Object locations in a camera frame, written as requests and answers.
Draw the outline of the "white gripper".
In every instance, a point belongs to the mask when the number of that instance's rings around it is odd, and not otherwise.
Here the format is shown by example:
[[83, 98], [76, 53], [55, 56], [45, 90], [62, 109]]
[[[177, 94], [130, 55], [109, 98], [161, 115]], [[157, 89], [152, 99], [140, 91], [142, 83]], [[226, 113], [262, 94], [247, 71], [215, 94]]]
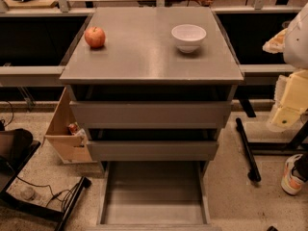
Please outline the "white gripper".
[[[265, 52], [276, 54], [284, 50], [287, 29], [268, 40], [262, 47]], [[272, 132], [282, 132], [292, 127], [308, 109], [308, 70], [300, 69], [289, 76], [280, 75], [275, 85], [273, 106], [267, 121]]]

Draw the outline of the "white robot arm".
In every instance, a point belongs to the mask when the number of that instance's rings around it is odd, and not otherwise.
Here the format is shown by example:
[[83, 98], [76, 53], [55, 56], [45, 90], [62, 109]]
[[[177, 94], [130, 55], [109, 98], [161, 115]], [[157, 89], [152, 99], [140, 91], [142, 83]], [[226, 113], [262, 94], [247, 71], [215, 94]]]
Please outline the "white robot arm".
[[286, 29], [263, 45], [263, 50], [271, 54], [282, 53], [284, 62], [295, 68], [288, 77], [278, 77], [274, 105], [267, 121], [272, 132], [282, 132], [308, 110], [308, 4]]

